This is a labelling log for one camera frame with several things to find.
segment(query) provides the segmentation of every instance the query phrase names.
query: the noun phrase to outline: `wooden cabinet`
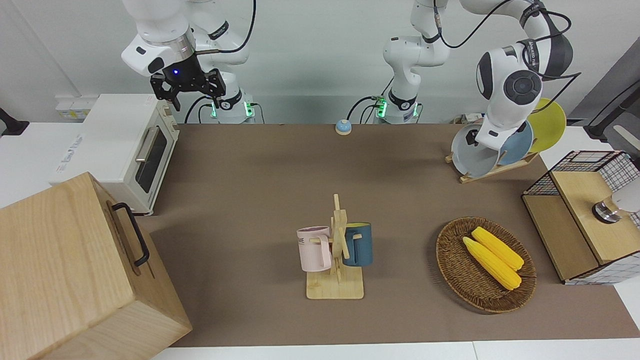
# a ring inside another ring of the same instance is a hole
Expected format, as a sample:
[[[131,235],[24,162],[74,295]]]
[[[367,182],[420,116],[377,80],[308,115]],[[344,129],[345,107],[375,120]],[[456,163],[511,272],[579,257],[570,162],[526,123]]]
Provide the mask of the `wooden cabinet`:
[[[114,205],[85,173],[0,209],[0,359],[144,360],[191,330],[150,236]]]

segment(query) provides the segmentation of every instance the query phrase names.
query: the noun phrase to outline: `brown tablecloth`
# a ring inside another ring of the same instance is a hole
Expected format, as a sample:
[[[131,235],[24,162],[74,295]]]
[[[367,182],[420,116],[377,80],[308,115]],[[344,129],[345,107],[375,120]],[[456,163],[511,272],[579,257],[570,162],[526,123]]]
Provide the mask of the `brown tablecloth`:
[[[610,286],[565,286],[520,194],[529,166],[470,184],[444,163],[459,126],[183,126],[151,233],[193,332],[179,347],[629,338],[640,332]],[[296,230],[329,225],[332,194],[372,223],[362,300],[308,300]],[[485,217],[522,241],[538,287],[522,309],[480,314],[448,288],[435,240]]]

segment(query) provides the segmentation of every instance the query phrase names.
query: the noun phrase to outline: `yellow corn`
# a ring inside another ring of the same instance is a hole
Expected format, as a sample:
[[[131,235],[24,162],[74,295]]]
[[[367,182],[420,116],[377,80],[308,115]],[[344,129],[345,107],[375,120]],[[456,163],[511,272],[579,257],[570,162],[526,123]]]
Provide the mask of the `yellow corn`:
[[[507,290],[513,290],[520,286],[522,278],[512,268],[500,260],[489,249],[481,243],[471,240],[466,236],[462,238],[467,250],[482,265],[482,267],[493,276],[494,279]]]
[[[484,247],[489,249],[489,251],[494,253],[513,270],[518,271],[522,268],[522,265],[524,265],[524,260],[520,255],[516,254],[509,245],[496,238],[495,235],[488,232],[485,228],[478,226],[476,227],[476,230],[471,232],[471,235],[474,236],[477,242],[484,245]]]

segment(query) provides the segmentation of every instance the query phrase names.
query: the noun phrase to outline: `woven basket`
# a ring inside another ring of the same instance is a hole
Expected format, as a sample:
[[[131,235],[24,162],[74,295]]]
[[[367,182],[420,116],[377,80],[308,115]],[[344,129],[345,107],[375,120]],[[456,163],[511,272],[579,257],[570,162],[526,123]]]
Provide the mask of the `woven basket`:
[[[462,242],[478,226],[496,235],[524,259],[518,270],[522,283],[517,289],[503,288],[474,258]],[[506,313],[524,306],[536,288],[536,268],[520,241],[502,226],[485,218],[459,218],[448,223],[436,242],[438,267],[447,284],[464,301],[489,313]]]

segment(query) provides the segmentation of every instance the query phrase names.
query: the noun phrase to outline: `white toaster oven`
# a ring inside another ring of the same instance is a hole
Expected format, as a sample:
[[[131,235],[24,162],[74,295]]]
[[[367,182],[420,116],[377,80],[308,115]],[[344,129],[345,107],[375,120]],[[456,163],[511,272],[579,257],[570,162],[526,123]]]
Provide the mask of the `white toaster oven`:
[[[166,101],[149,94],[102,94],[49,184],[89,171],[118,202],[149,214],[178,134]]]

